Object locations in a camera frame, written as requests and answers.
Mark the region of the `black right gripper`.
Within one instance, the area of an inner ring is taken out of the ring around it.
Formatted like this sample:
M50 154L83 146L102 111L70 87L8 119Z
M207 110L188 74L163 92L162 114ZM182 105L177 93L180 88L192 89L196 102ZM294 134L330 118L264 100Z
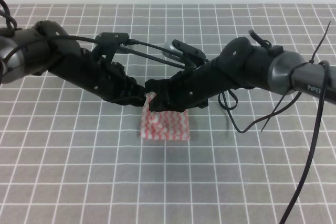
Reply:
M215 78L214 68L203 65L192 72L180 71L169 79L149 79L145 82L146 93L151 93L149 110L184 111L197 107L218 94Z

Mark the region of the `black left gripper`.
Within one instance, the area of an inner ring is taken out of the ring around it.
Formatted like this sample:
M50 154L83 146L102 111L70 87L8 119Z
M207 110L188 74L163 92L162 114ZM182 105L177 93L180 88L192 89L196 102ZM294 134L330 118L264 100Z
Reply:
M145 87L127 76L123 65L94 61L88 51L63 56L49 72L110 103L143 107L146 101Z

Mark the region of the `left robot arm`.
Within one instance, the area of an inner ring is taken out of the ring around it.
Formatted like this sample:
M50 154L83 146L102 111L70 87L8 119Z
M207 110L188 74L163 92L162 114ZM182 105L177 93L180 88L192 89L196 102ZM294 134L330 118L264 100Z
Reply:
M124 66L113 62L118 39L127 34L100 34L92 51L69 36L56 22L37 22L29 29L1 29L1 83L48 71L101 99L119 104L143 106L145 89Z

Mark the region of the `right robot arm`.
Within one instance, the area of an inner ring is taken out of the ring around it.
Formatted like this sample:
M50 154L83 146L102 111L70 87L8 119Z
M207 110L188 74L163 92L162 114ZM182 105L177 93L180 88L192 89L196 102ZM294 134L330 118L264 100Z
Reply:
M152 112L183 112L208 106L208 99L231 89L260 88L279 95L295 91L319 97L325 68L306 62L297 52L281 46L253 46L246 37L229 42L220 55L194 70L183 70L169 79L149 80L154 92Z

